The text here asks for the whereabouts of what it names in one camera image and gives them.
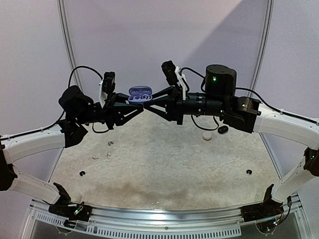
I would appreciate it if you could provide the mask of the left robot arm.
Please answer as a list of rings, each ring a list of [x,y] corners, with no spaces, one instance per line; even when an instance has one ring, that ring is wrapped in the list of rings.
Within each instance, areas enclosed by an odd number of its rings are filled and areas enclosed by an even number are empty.
[[[68,87],[59,99],[65,119],[32,131],[0,138],[0,189],[16,191],[54,205],[63,216],[74,212],[70,196],[58,183],[47,183],[14,167],[14,162],[51,149],[78,145],[88,133],[86,127],[102,123],[109,130],[122,126],[142,113],[142,104],[129,102],[129,96],[110,93],[104,102],[95,102],[78,86]]]

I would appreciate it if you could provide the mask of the purple earbud charging case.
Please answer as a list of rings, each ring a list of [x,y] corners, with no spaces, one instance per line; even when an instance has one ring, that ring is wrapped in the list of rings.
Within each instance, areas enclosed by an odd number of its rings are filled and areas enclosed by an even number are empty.
[[[153,91],[149,86],[133,86],[129,89],[130,103],[144,103],[153,99]]]

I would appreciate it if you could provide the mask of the pink earbud charging case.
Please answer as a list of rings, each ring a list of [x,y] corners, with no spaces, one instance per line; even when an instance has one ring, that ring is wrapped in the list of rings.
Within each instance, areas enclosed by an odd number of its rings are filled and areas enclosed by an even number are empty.
[[[204,140],[209,141],[209,140],[212,139],[212,134],[211,134],[210,132],[204,132],[204,133],[202,134],[202,138],[203,138]]]

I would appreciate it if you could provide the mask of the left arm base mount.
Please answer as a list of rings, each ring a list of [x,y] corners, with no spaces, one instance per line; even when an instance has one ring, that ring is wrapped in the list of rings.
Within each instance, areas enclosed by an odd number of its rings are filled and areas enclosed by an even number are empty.
[[[66,217],[70,221],[88,222],[92,214],[93,208],[82,203],[71,202],[71,198],[62,185],[53,183],[59,193],[59,198],[54,204],[49,204],[48,211],[52,214]]]

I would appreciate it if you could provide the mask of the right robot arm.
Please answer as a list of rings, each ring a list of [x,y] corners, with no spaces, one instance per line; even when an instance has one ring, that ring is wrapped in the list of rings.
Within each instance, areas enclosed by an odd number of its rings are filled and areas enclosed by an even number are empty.
[[[179,67],[162,65],[169,88],[153,95],[144,108],[166,119],[182,124],[184,115],[216,116],[234,129],[247,133],[265,133],[301,143],[307,148],[303,158],[282,180],[267,188],[258,213],[268,217],[301,186],[319,175],[319,121],[295,115],[257,99],[237,97],[237,73],[224,65],[208,65],[202,93],[190,93]]]

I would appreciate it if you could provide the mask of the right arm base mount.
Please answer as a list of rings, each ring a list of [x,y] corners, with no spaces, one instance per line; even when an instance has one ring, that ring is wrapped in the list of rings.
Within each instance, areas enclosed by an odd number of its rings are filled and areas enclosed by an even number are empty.
[[[250,204],[240,208],[241,217],[244,222],[266,219],[279,215],[284,218],[283,203],[287,201],[291,205],[291,193],[271,184],[265,192],[264,199],[260,203]]]

